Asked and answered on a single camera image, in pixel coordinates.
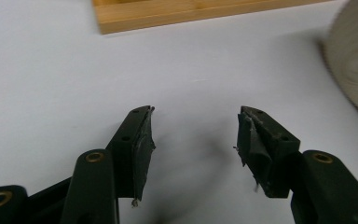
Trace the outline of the wooden shoe rack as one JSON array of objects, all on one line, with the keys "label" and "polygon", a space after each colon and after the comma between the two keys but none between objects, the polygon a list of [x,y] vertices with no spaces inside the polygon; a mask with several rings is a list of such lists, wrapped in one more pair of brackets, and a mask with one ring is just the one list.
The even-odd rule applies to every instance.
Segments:
[{"label": "wooden shoe rack", "polygon": [[91,0],[103,35],[331,0]]}]

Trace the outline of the beige canvas shoe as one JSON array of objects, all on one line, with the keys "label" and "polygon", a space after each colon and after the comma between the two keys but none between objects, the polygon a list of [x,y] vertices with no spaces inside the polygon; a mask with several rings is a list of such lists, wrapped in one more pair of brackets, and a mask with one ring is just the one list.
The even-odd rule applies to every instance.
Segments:
[{"label": "beige canvas shoe", "polygon": [[349,0],[336,15],[323,56],[338,86],[358,108],[358,0]]}]

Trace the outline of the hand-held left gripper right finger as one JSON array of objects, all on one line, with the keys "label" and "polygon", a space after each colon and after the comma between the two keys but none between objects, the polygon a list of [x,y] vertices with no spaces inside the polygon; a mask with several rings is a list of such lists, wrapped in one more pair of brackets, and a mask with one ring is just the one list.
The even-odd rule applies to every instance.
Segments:
[{"label": "hand-held left gripper right finger", "polygon": [[289,165],[298,155],[300,140],[265,111],[242,106],[238,114],[237,152],[256,183],[269,198],[287,198]]}]

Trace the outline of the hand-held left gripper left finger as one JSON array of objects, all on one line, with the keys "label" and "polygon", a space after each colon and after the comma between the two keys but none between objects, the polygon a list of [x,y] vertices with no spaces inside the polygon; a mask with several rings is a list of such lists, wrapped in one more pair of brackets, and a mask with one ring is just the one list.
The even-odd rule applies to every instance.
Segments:
[{"label": "hand-held left gripper left finger", "polygon": [[131,110],[106,147],[113,157],[118,198],[138,201],[143,198],[152,153],[156,148],[151,128],[154,109],[145,105]]}]

